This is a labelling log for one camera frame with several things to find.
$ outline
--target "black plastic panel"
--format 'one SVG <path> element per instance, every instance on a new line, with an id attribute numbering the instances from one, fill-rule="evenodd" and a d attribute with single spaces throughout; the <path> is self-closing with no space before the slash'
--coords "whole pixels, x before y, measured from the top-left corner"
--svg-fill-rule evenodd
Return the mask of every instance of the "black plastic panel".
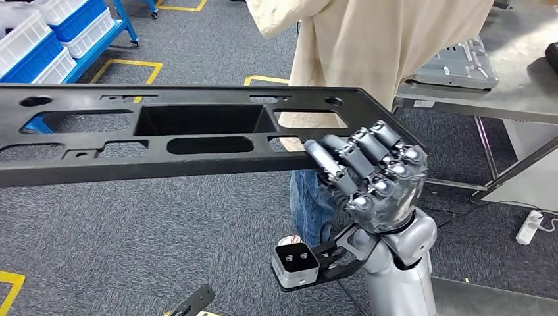
<path id="1" fill-rule="evenodd" d="M 63 148 L 47 159 L 4 160 L 1 187 L 315 168 L 306 153 L 274 151 L 269 140 L 348 136 L 377 120 L 386 121 L 408 143 L 419 144 L 357 88 L 0 85 L 0 95 L 0 155 L 15 145 Z M 129 95 L 156 96 L 157 103 L 124 102 Z M 277 122 L 278 111 L 336 113 L 347 128 L 284 128 Z M 22 126 L 41 113 L 86 118 L 131 113 L 131 118 L 103 128 L 23 134 Z M 128 143 L 147 149 L 141 155 L 125 150 L 104 155 L 107 144 Z"/>

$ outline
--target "rectangular cutout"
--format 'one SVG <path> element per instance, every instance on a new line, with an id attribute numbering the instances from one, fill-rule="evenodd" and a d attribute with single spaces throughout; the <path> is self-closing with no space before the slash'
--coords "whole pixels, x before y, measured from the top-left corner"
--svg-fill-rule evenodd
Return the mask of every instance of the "rectangular cutout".
<path id="1" fill-rule="evenodd" d="M 284 143 L 287 144 L 287 146 L 294 147 L 297 146 L 300 148 L 300 150 L 297 151 L 291 151 L 291 152 L 299 152 L 299 151 L 304 151 L 303 147 L 302 147 L 302 141 L 300 140 L 300 138 L 298 137 L 294 137 L 294 136 L 289 136 L 289 137 L 269 137 L 269 148 L 271 148 L 271 150 L 273 150 L 273 152 L 275 153 L 284 153 L 287 152 L 287 149 L 285 149 Z"/>
<path id="2" fill-rule="evenodd" d="M 166 150 L 175 155 L 196 153 L 248 153 L 254 150 L 252 141 L 246 137 L 175 138 L 168 142 Z"/>
<path id="3" fill-rule="evenodd" d="M 146 106 L 137 136 L 275 132 L 263 105 Z"/>
<path id="4" fill-rule="evenodd" d="M 347 128 L 347 123 L 332 111 L 276 110 L 279 125 L 284 128 Z"/>
<path id="5" fill-rule="evenodd" d="M 44 112 L 35 117 L 43 117 L 43 122 L 54 134 L 116 132 L 130 126 L 132 112 L 123 110 L 60 111 Z M 21 132 L 25 131 L 29 122 L 20 129 Z"/>
<path id="6" fill-rule="evenodd" d="M 131 158 L 145 157 L 149 141 L 139 142 L 108 142 L 99 153 L 99 158 Z"/>
<path id="7" fill-rule="evenodd" d="M 58 143 L 13 145 L 0 149 L 0 163 L 48 160 L 63 151 L 64 145 Z"/>

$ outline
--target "jeans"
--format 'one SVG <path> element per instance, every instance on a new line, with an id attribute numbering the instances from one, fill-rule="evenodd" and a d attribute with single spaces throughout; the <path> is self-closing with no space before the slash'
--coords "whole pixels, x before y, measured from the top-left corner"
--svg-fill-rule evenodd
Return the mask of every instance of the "jeans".
<path id="1" fill-rule="evenodd" d="M 327 187 L 314 170 L 296 170 L 290 182 L 291 216 L 298 235 L 310 247 L 329 239 L 336 208 Z"/>

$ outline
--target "metal table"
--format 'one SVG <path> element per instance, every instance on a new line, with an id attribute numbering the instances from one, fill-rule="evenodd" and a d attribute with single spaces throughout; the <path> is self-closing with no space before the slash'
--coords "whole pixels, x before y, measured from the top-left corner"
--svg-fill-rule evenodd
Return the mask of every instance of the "metal table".
<path id="1" fill-rule="evenodd" d="M 448 180 L 430 183 L 477 190 L 482 199 L 505 181 L 543 159 L 558 147 L 553 138 L 527 158 L 498 173 L 480 117 L 558 124 L 558 76 L 547 63 L 544 51 L 558 41 L 558 12 L 543 1 L 517 0 L 510 9 L 494 9 L 481 37 L 500 83 L 491 91 L 406 82 L 397 96 L 399 107 L 421 107 L 434 111 L 474 116 L 485 150 L 492 180 L 484 186 Z"/>
<path id="2" fill-rule="evenodd" d="M 432 278 L 432 289 L 440 316 L 552 316 L 558 308 L 556 300 L 442 278 Z"/>

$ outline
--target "oval hole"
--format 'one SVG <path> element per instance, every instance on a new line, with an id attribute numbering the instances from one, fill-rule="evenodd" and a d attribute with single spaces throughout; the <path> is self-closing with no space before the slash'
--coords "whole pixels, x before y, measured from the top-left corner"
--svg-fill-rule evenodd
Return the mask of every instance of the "oval hole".
<path id="1" fill-rule="evenodd" d="M 52 97 L 47 95 L 40 95 L 38 97 L 27 97 L 20 101 L 20 105 L 23 107 L 36 107 L 38 105 L 45 105 L 52 102 Z"/>
<path id="2" fill-rule="evenodd" d="M 252 141 L 242 136 L 174 138 L 166 150 L 175 155 L 197 153 L 249 153 L 254 150 Z"/>
<path id="3" fill-rule="evenodd" d="M 327 97 L 326 98 L 326 103 L 331 104 L 331 105 L 335 105 L 336 107 L 340 107 L 340 106 L 343 105 L 343 100 L 341 100 L 338 97 Z"/>

